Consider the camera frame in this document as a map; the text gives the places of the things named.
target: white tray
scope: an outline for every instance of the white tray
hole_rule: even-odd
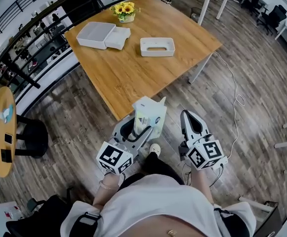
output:
[[[84,26],[76,38],[80,45],[106,49],[107,47],[104,41],[115,27],[115,24],[89,22]]]
[[[123,49],[125,40],[130,37],[130,28],[115,27],[111,33],[108,34],[105,39],[105,45],[107,47]]]
[[[149,48],[165,48],[166,50],[148,50]],[[173,56],[175,52],[172,38],[141,38],[140,49],[142,56],[151,57]]]

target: paper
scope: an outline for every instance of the paper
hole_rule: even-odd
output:
[[[132,105],[135,109],[133,130],[136,136],[140,135],[146,127],[151,126],[153,131],[148,141],[159,138],[166,115],[166,106],[164,106],[164,103],[165,97],[158,103],[144,96]]]

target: wooden floor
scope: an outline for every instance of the wooden floor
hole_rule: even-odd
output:
[[[204,0],[172,0],[172,6],[189,16],[190,7],[201,7]],[[239,84],[238,93],[246,106],[237,106],[240,137],[223,175],[211,188],[221,206],[245,196],[257,202],[279,203],[282,219],[287,216],[287,148],[274,144],[287,140],[287,52],[256,27],[254,18],[229,0],[216,20],[222,0],[211,0],[203,27],[223,46],[218,50],[228,62]],[[180,113],[198,113],[210,132],[220,140],[225,154],[230,153],[236,130],[233,123],[234,84],[225,64],[215,54],[194,84],[183,75],[164,89],[155,100],[166,96],[167,115],[162,136],[161,159],[181,173],[177,155],[183,141]],[[112,132],[116,120],[96,92],[85,72],[78,67],[45,95],[28,113],[41,119],[49,132],[49,150],[41,159],[17,157],[11,174],[0,178],[0,202],[15,200],[26,212],[29,198],[64,196],[73,185],[75,198],[91,202],[103,177],[95,157]],[[135,172],[140,161],[128,171]],[[208,170],[212,182],[216,175]]]

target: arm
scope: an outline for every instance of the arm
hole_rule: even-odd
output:
[[[208,180],[206,177],[205,170],[196,170],[192,165],[192,187],[199,190],[204,196],[208,199],[210,203],[213,204],[213,199],[211,195],[211,191],[209,188]]]
[[[119,176],[108,173],[104,176],[104,179],[101,181],[102,185],[99,186],[99,189],[94,198],[93,206],[99,210],[102,210],[104,205],[112,198],[114,194],[119,189]]]

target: flower pot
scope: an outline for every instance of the flower pot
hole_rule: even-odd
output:
[[[127,15],[124,18],[118,18],[120,23],[130,23],[134,20],[135,14]]]

